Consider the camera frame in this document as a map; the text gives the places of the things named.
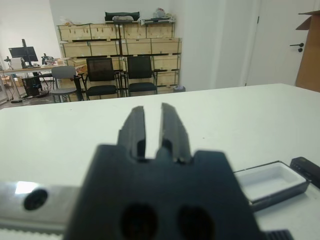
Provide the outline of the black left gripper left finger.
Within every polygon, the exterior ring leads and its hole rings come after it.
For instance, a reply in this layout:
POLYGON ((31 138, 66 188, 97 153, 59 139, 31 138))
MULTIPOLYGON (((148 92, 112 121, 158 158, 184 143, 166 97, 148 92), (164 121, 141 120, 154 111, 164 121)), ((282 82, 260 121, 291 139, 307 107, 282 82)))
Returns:
POLYGON ((117 144, 123 146, 132 158, 145 158, 146 126, 143 106, 131 110, 118 132, 117 144))

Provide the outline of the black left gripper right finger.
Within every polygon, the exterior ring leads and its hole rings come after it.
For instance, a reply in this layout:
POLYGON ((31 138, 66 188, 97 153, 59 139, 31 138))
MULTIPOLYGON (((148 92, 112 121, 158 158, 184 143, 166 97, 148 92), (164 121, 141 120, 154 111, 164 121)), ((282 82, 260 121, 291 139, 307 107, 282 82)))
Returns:
POLYGON ((159 149, 156 160, 174 163, 191 163, 189 136, 174 106, 161 104, 159 149))

